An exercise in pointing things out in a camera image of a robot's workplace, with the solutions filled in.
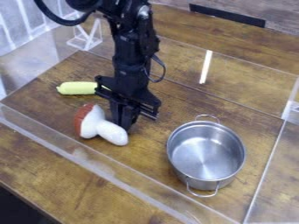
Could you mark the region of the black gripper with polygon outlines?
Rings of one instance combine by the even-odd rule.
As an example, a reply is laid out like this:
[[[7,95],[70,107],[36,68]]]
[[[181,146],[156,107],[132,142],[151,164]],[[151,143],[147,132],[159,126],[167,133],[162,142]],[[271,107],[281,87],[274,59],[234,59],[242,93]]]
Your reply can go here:
[[[159,82],[150,76],[151,61],[128,64],[114,59],[115,75],[95,78],[96,95],[107,99],[114,123],[130,130],[140,115],[156,119],[162,101],[148,89],[150,82]]]

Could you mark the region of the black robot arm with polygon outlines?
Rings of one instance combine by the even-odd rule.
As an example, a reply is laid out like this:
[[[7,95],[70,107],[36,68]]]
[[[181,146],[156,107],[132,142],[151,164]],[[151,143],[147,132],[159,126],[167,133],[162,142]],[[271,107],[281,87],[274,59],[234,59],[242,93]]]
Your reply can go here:
[[[148,0],[66,0],[82,12],[100,11],[115,41],[111,77],[99,75],[96,95],[108,99],[112,121],[124,130],[140,115],[155,119],[160,100],[148,90],[151,62],[156,60],[160,40],[155,34]]]

